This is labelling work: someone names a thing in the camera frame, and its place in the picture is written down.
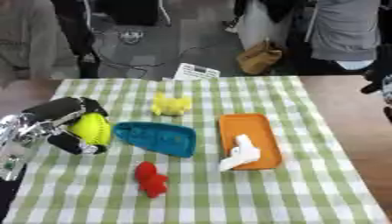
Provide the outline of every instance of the yellow ball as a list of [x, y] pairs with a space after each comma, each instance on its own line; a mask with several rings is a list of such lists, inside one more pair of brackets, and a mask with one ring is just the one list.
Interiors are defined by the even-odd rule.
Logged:
[[68, 130], [81, 137], [87, 144], [108, 145], [110, 142], [110, 124], [104, 116], [98, 113], [83, 115]]

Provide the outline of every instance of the metal robot arm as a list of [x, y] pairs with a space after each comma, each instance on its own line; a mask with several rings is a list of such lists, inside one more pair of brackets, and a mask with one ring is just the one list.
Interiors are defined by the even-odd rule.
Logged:
[[93, 112], [108, 116], [95, 100], [66, 97], [0, 119], [0, 179], [15, 180], [29, 162], [35, 143], [46, 137], [50, 144], [75, 155], [106, 151], [104, 145], [88, 145], [64, 128]]

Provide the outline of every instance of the teal plastic tray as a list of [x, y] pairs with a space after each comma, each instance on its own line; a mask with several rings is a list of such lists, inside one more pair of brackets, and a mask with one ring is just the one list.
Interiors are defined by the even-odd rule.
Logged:
[[196, 147], [196, 132], [184, 126], [159, 122], [119, 122], [115, 135], [149, 151], [189, 158]]

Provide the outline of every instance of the red toy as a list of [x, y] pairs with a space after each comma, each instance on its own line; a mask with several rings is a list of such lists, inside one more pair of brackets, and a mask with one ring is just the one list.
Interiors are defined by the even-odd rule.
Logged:
[[139, 189], [146, 191], [149, 198], [156, 198], [167, 191], [165, 181], [167, 177], [157, 173], [157, 167], [150, 162], [142, 162], [135, 169], [135, 178], [139, 182]]

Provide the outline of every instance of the tablecloth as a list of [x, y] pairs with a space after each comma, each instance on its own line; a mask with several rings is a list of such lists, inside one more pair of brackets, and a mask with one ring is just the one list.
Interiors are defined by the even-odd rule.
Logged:
[[[154, 116], [153, 95], [189, 95], [183, 116]], [[143, 150], [114, 138], [108, 153], [73, 156], [44, 143], [29, 163], [4, 223], [388, 223], [298, 77], [197, 81], [65, 80], [54, 98], [98, 100], [112, 123], [194, 128], [193, 157]], [[283, 162], [265, 171], [219, 172], [220, 115], [269, 118]], [[168, 192], [138, 191], [142, 161], [169, 177]]]

